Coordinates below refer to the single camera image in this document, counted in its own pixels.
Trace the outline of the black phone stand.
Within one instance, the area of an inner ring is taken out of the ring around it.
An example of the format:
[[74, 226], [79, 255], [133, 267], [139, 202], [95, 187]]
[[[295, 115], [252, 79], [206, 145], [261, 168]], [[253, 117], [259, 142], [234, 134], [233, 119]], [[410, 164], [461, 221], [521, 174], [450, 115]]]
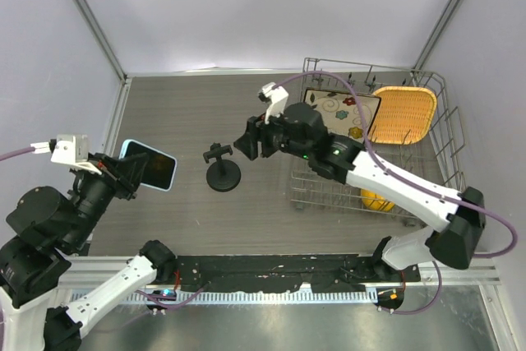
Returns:
[[203, 154], [205, 162], [208, 164], [212, 159], [215, 162], [206, 171], [206, 182], [210, 188], [217, 192], [230, 192], [241, 181], [242, 175], [239, 166], [230, 159], [224, 159], [224, 155], [232, 155], [233, 150], [230, 145], [213, 143], [210, 149]]

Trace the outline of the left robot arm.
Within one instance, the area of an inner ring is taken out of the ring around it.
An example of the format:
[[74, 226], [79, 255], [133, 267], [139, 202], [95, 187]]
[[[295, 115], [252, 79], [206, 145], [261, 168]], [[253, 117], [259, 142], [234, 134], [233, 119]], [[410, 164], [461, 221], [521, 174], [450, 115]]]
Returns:
[[51, 307], [58, 282], [71, 267], [112, 199], [131, 200], [148, 162], [145, 154], [116, 159], [87, 156], [73, 169], [72, 189], [29, 190], [7, 217], [16, 235], [1, 248], [4, 350], [77, 350], [82, 340], [126, 296], [147, 284], [167, 284], [176, 257], [159, 240], [145, 243], [122, 270], [83, 298]]

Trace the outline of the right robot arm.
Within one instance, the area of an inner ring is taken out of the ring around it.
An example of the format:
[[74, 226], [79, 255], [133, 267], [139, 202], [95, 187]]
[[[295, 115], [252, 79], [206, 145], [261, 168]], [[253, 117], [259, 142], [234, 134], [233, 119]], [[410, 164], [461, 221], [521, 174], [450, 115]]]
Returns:
[[250, 117], [234, 146], [248, 159], [277, 151], [302, 158], [318, 176], [380, 195], [426, 226], [402, 237], [381, 240], [371, 260], [372, 274], [393, 279], [409, 266], [440, 263], [466, 270], [486, 226], [482, 193], [463, 192], [428, 182], [374, 155], [364, 144], [329, 132], [322, 116], [304, 103], [279, 116]]

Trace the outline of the blue-cased smartphone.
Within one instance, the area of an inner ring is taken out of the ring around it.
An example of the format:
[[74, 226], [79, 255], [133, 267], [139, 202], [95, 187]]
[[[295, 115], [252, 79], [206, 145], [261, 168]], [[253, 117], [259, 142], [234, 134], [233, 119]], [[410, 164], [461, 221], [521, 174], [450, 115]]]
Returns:
[[168, 192], [175, 178], [178, 162], [175, 157], [137, 140], [126, 139], [119, 152], [119, 159], [147, 154], [148, 161], [141, 176], [141, 185], [162, 192]]

